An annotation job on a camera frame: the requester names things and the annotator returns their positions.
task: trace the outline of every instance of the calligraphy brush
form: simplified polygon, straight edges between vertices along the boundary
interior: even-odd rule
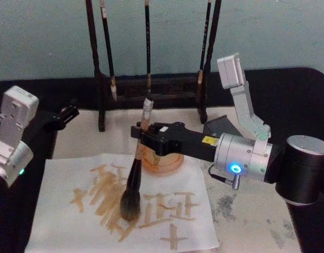
[[[207,7],[207,11],[206,11],[202,55],[200,57],[200,67],[199,67],[198,81],[197,81],[197,93],[195,96],[195,100],[196,100],[197,104],[200,101],[200,96],[201,96],[201,91],[202,91],[201,86],[202,86],[202,81],[203,81],[203,66],[204,66],[204,58],[205,58],[205,50],[206,50],[206,40],[208,37],[208,30],[209,30],[211,2],[212,2],[212,0],[208,0],[208,7]]]
[[[117,100],[116,80],[115,80],[115,75],[114,75],[113,57],[112,57],[112,54],[111,54],[111,47],[110,47],[110,37],[109,37],[108,22],[107,22],[106,3],[104,2],[104,0],[100,0],[100,7],[101,7],[101,14],[102,14],[105,45],[107,47],[109,72],[110,72],[110,77],[111,77],[111,86],[110,86],[110,88],[111,88],[113,98],[116,101]]]
[[[141,129],[147,130],[149,127],[149,120],[153,107],[153,101],[149,96],[144,100],[143,113],[141,120]],[[142,156],[143,144],[141,139],[137,141],[136,154],[134,162],[131,166],[128,180],[126,182],[126,190],[122,195],[120,202],[120,211],[123,219],[133,221],[138,219],[141,212],[140,205],[140,186],[142,174]]]
[[[94,63],[94,77],[96,81],[96,86],[99,93],[99,131],[105,131],[104,117],[105,117],[105,89],[103,86],[103,75],[100,70],[99,55],[97,53],[97,40],[96,31],[94,23],[93,5],[91,0],[86,0],[87,9],[87,21],[89,29],[90,44],[93,53],[93,63]]]
[[[148,74],[148,79],[146,83],[146,88],[148,94],[151,93],[151,68],[150,68],[150,17],[149,17],[149,0],[145,0],[145,34],[146,34],[146,72]]]
[[[198,108],[200,114],[200,121],[202,124],[208,120],[208,115],[206,113],[206,94],[207,94],[207,87],[209,85],[209,78],[211,72],[211,60],[212,60],[215,36],[217,34],[220,7],[221,7],[221,0],[216,0],[214,5],[214,10],[213,10],[208,52],[206,54],[206,62],[203,69],[203,81],[201,85],[202,89],[201,89],[200,102]]]

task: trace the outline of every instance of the teal wall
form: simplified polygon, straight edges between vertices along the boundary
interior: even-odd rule
[[[144,0],[107,3],[115,75],[144,74]],[[93,5],[108,74],[99,1]],[[151,0],[153,74],[198,70],[206,5]],[[212,61],[237,51],[246,69],[308,66],[324,73],[324,0],[223,1]],[[84,0],[0,0],[0,80],[92,75]]]

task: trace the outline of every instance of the ink stain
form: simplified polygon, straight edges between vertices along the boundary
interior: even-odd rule
[[[283,227],[287,230],[284,236],[289,239],[295,239],[295,231],[293,225],[290,222],[283,220]]]
[[[227,222],[236,220],[236,217],[232,214],[232,205],[236,196],[237,194],[234,194],[233,196],[225,195],[217,201],[217,204],[212,207],[213,221],[219,222],[219,215],[223,215]]]
[[[278,245],[279,249],[282,249],[283,245],[284,245],[284,241],[282,240],[281,236],[272,229],[270,229],[270,232],[271,232],[272,238],[274,239],[274,241]]]

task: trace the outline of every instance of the white paper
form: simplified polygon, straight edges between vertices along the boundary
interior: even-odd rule
[[[185,157],[176,173],[168,176],[154,176],[142,170],[141,216],[126,239],[118,242],[121,235],[116,230],[110,233],[106,224],[100,225],[104,216],[95,212],[104,196],[95,205],[90,205],[95,196],[92,188],[100,179],[95,179],[100,170],[91,170],[106,164],[103,171],[117,175],[121,170],[126,178],[133,159],[133,155],[102,154],[91,158],[47,160],[26,252],[184,252],[218,247],[204,177],[198,160],[189,157]],[[76,203],[70,203],[74,200],[74,189],[86,191],[82,198],[83,212],[79,212]],[[185,215],[186,196],[175,192],[194,193],[190,201],[198,205],[191,207],[190,216]],[[139,228],[144,225],[148,203],[152,206],[150,222],[158,220],[156,199],[148,201],[145,194],[168,194],[164,197],[164,206],[175,207],[164,212],[163,219],[168,221]],[[180,216],[176,215],[177,206],[181,207]],[[118,224],[127,225],[123,219]],[[171,237],[171,226],[176,227],[176,236],[183,238],[176,243],[176,250],[171,250],[171,243],[165,240]]]

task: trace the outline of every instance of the blue led light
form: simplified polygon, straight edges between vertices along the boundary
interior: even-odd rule
[[[241,172],[241,167],[240,167],[238,164],[232,163],[232,164],[230,165],[230,170],[231,170],[233,173],[240,173],[240,172]]]

